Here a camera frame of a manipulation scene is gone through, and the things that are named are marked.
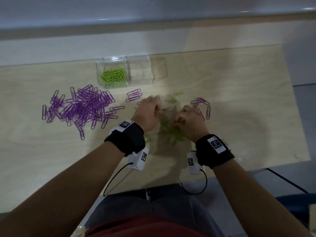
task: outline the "hand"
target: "hand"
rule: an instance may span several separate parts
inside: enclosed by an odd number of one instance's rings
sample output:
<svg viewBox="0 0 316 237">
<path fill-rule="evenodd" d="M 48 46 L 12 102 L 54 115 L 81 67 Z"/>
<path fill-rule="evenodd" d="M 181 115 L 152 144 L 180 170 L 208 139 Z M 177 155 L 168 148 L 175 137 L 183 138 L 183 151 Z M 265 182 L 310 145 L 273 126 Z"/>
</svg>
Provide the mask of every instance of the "hand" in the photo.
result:
<svg viewBox="0 0 316 237">
<path fill-rule="evenodd" d="M 138 124 L 146 133 L 159 123 L 159 116 L 162 113 L 160 97 L 156 96 L 153 98 L 149 96 L 140 102 L 131 120 Z"/>
<path fill-rule="evenodd" d="M 194 108 L 188 105 L 182 108 L 174 121 L 174 126 L 179 127 L 186 138 L 194 143 L 209 134 L 203 118 L 200 117 Z"/>
</svg>

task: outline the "qr code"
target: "qr code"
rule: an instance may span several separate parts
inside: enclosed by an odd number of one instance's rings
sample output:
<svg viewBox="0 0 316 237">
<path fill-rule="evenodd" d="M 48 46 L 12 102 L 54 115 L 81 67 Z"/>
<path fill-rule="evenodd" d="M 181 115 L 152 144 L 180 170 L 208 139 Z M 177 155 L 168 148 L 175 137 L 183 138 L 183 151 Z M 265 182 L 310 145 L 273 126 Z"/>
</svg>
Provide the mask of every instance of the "qr code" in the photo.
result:
<svg viewBox="0 0 316 237">
<path fill-rule="evenodd" d="M 192 159 L 192 158 L 189 158 L 189 159 L 188 159 L 188 162 L 189 162 L 189 165 L 190 165 L 190 166 L 193 166 L 193 165 L 194 165 L 194 164 L 193 164 L 193 159 Z"/>
<path fill-rule="evenodd" d="M 146 157 L 147 157 L 147 154 L 144 152 L 143 155 L 142 155 L 142 160 L 145 161 Z"/>
<path fill-rule="evenodd" d="M 119 126 L 120 127 L 123 127 L 123 128 L 126 128 L 130 125 L 130 123 L 126 122 L 126 121 L 123 121 Z"/>
<path fill-rule="evenodd" d="M 211 141 L 211 145 L 214 147 L 214 149 L 217 149 L 217 148 L 223 146 L 218 140 Z"/>
</svg>

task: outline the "wire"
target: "wire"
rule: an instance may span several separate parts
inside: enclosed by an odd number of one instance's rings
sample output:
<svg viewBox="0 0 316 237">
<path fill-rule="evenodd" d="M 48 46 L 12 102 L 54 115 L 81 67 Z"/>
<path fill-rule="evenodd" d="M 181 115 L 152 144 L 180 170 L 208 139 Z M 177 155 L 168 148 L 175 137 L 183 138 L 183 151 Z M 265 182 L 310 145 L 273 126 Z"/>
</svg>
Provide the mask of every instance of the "wire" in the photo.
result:
<svg viewBox="0 0 316 237">
<path fill-rule="evenodd" d="M 108 183 L 108 185 L 106 186 L 106 188 L 105 188 L 105 190 L 104 190 L 104 192 L 103 192 L 103 197 L 105 197 L 105 191 L 106 191 L 106 189 L 109 187 L 110 183 L 111 183 L 112 180 L 117 176 L 117 174 L 120 173 L 120 171 L 123 170 L 126 166 L 132 165 L 132 164 L 133 164 L 133 162 L 124 165 L 124 166 L 113 176 L 113 178 L 110 180 L 110 182 Z"/>
<path fill-rule="evenodd" d="M 201 192 L 199 192 L 199 193 L 191 193 L 191 192 L 187 191 L 187 190 L 183 187 L 182 182 L 180 182 L 180 185 L 182 186 L 182 188 L 184 189 L 184 191 L 185 191 L 186 193 L 191 194 L 191 195 L 199 195 L 199 194 L 202 194 L 202 193 L 205 191 L 205 189 L 206 189 L 206 187 L 207 187 L 207 176 L 206 176 L 206 173 L 205 173 L 202 169 L 200 169 L 200 171 L 202 171 L 202 172 L 204 173 L 204 175 L 205 175 L 206 183 L 205 183 L 204 189 L 203 189 Z"/>
<path fill-rule="evenodd" d="M 276 176 L 280 177 L 281 179 L 284 179 L 287 183 L 290 183 L 291 185 L 293 185 L 294 187 L 298 188 L 299 190 L 303 191 L 304 193 L 308 194 L 308 192 L 303 189 L 302 187 L 298 186 L 297 184 L 293 183 L 292 181 L 286 179 L 285 177 L 283 177 L 282 175 L 276 173 L 275 171 L 271 170 L 270 168 L 266 168 L 266 170 L 272 172 L 273 174 L 275 174 Z"/>
</svg>

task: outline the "red shirt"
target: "red shirt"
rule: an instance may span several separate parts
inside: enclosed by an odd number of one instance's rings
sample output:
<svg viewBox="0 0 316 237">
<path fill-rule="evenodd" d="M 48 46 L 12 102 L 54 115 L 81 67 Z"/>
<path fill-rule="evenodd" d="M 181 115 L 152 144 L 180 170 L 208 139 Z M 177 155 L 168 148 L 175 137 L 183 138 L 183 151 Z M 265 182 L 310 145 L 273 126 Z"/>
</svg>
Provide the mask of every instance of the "red shirt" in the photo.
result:
<svg viewBox="0 0 316 237">
<path fill-rule="evenodd" d="M 205 237 L 197 231 L 152 215 L 139 215 L 88 230 L 89 237 Z"/>
</svg>

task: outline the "forearm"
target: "forearm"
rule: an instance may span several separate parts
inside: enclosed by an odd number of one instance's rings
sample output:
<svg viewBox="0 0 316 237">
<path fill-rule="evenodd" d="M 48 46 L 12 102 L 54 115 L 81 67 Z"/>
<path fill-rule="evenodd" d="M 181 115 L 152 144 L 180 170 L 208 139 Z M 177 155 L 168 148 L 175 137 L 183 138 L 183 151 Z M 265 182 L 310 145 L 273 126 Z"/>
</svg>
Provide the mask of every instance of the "forearm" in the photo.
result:
<svg viewBox="0 0 316 237">
<path fill-rule="evenodd" d="M 231 159 L 213 171 L 249 237 L 308 236 L 309 231 L 268 191 Z"/>
<path fill-rule="evenodd" d="M 70 236 L 123 158 L 111 142 L 54 177 L 0 222 L 4 236 Z"/>
</svg>

